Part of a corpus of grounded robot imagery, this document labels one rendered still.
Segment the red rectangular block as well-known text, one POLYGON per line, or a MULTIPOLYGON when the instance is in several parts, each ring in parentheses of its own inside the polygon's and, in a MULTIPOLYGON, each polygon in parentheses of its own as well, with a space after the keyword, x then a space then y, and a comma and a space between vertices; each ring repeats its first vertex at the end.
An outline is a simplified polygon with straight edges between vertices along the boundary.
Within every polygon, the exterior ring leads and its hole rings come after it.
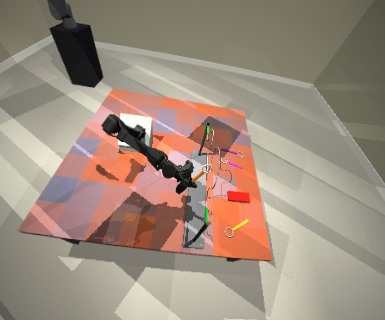
POLYGON ((249 203, 250 202, 249 193, 228 191, 227 195, 228 195, 228 201, 243 202, 243 203, 249 203))

